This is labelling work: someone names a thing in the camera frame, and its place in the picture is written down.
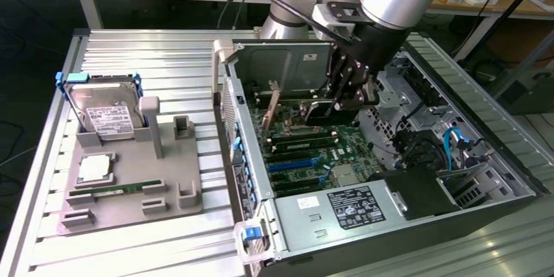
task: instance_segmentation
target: power supply label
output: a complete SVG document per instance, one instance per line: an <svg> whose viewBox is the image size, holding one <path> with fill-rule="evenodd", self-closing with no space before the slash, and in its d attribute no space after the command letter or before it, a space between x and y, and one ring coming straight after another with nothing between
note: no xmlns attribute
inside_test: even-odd
<svg viewBox="0 0 554 277"><path fill-rule="evenodd" d="M132 133L132 121L127 106L88 107L87 113L100 136Z"/></svg>
<svg viewBox="0 0 554 277"><path fill-rule="evenodd" d="M345 230L386 220L369 186L335 191L327 197Z"/></svg>

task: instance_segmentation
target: white cable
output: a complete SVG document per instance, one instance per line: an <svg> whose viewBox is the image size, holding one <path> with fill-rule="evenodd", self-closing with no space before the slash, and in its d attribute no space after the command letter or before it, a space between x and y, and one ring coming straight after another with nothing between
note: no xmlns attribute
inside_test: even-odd
<svg viewBox="0 0 554 277"><path fill-rule="evenodd" d="M0 163L0 167L3 165L5 165L8 162L11 162L12 160L15 160L17 157L20 157L24 154L27 154L28 152L31 152L34 149L36 149L36 146L35 147L31 147L27 151L20 152L17 155L15 155L12 158L9 158L7 161L4 161L3 163Z"/></svg>

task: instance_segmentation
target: motherboard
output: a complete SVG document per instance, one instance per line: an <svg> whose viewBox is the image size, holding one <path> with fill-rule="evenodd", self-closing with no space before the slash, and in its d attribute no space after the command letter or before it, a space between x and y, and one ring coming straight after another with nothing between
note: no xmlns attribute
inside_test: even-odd
<svg viewBox="0 0 554 277"><path fill-rule="evenodd" d="M278 197L362 183L383 171L371 143L357 125L306 126L303 115L309 102L283 100L274 107L259 99L250 103L267 174ZM267 126L264 118L271 109L275 112Z"/></svg>

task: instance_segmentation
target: blue pcie slot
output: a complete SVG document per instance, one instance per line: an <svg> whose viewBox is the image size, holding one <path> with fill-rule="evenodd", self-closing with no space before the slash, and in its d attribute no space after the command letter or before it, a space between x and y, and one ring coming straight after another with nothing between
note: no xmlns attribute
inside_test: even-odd
<svg viewBox="0 0 554 277"><path fill-rule="evenodd" d="M292 170L292 169L299 169L299 168L315 167L318 162L319 162L319 158L313 158L307 160L301 160L298 162L280 163L278 165L270 165L267 168L267 171L278 172L278 171Z"/></svg>

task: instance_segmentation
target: hard drive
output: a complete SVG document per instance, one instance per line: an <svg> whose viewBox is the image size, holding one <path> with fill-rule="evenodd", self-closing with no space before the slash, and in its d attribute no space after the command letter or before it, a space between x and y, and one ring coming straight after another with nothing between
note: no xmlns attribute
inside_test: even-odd
<svg viewBox="0 0 554 277"><path fill-rule="evenodd" d="M139 75L70 74L63 90L83 131L96 132L103 141L134 138L134 129L146 126L139 111Z"/></svg>

